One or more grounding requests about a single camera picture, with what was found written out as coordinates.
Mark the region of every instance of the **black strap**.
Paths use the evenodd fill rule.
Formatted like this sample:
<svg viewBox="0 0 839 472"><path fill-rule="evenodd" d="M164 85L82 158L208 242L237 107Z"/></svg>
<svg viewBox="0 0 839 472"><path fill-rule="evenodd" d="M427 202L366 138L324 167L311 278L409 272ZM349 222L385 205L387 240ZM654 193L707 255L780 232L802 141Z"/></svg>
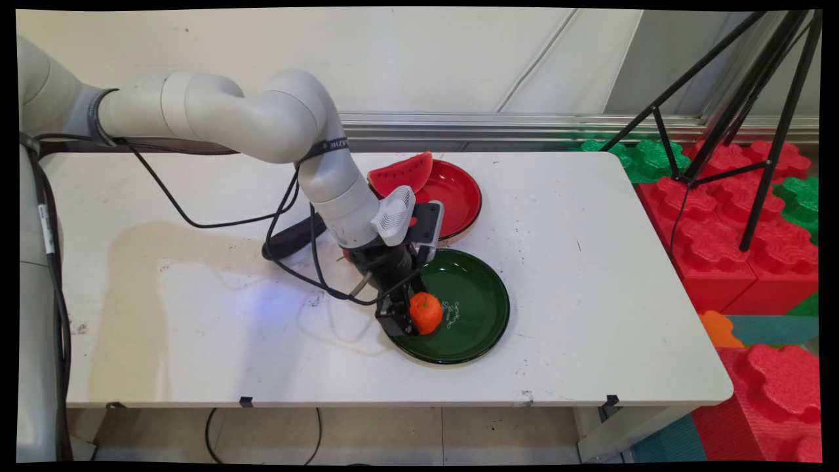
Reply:
<svg viewBox="0 0 839 472"><path fill-rule="evenodd" d="M41 153L41 144L32 139L32 136L24 133L23 131L20 132L20 144L24 146L24 148L29 149L30 151L34 152L35 156L40 155Z"/></svg>
<svg viewBox="0 0 839 472"><path fill-rule="evenodd" d="M307 160L309 160L313 157L323 155L323 154L326 154L328 152L337 151L339 149L349 149L349 148L350 148L350 145L347 143L347 137L346 136L341 137L341 138L319 141L319 142L314 143L312 145L312 147L309 149L309 152L307 152L306 155L303 156L302 159L300 159L300 160L298 160L297 162L294 163L294 167L299 168L300 164L303 164L304 162L306 162Z"/></svg>
<svg viewBox="0 0 839 472"><path fill-rule="evenodd" d="M117 143L105 133L105 130L102 128L102 124L99 123L99 103L102 102L102 99L111 92L115 92L119 90L118 88L107 88L101 92L99 92L93 100L91 100L91 104L87 107L87 127L91 129L91 137L93 141L98 144L104 144L106 146L114 147Z"/></svg>

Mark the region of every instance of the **orange foam block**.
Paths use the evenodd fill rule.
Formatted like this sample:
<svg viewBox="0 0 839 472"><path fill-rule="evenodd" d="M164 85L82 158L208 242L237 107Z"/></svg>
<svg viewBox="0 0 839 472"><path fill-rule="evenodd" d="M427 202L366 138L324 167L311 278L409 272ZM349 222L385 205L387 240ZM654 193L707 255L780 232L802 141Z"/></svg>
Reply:
<svg viewBox="0 0 839 472"><path fill-rule="evenodd" d="M702 326L715 348L742 348L743 343L734 337L734 323L720 312L709 310L699 315Z"/></svg>

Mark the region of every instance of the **orange fruit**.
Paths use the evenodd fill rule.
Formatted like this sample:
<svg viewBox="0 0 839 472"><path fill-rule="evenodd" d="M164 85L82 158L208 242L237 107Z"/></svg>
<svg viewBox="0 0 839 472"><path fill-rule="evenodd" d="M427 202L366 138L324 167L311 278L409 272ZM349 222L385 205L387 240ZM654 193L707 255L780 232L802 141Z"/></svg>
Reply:
<svg viewBox="0 0 839 472"><path fill-rule="evenodd" d="M421 291L411 297L409 311L419 334L433 333L443 322L443 307L436 296Z"/></svg>

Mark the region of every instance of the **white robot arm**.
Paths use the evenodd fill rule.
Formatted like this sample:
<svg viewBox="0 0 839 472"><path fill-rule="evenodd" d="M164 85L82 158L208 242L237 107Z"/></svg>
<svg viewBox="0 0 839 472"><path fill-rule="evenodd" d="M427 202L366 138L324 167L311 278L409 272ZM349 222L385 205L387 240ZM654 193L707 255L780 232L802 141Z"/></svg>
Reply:
<svg viewBox="0 0 839 472"><path fill-rule="evenodd" d="M380 291L401 286L377 304L376 317L385 331L416 334L407 313L404 281L411 280L415 291L425 291L416 274L418 265L433 257L442 204L425 204L435 205L427 207L430 229L414 231L422 235L412 239L410 187L400 187L380 203L350 156L334 102L312 75L282 72L255 97L244 97L226 77L179 71L151 74L123 90L102 90L82 84L18 36L18 126L22 136L74 134L109 145L114 139L137 137L203 140L267 162L295 163L300 189L338 244L349 251L350 261L369 274L365 281ZM44 254L44 241L50 237L42 233L36 201L27 149L33 143L24 141L19 147L18 461L52 460L57 389L53 299L45 296L52 293ZM409 241L424 245L420 257Z"/></svg>

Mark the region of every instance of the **floor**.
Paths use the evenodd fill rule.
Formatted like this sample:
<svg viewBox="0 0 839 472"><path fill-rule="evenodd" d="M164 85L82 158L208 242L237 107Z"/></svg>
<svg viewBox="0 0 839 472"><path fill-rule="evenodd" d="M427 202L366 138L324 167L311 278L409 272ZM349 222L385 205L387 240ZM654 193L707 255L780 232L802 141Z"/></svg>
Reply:
<svg viewBox="0 0 839 472"><path fill-rule="evenodd" d="M320 412L323 439L313 465L580 463L570 408ZM109 410L96 436L96 460L209 463L204 444L209 413L209 408ZM227 463L303 464L317 435L314 408L219 409L210 425L216 455Z"/></svg>

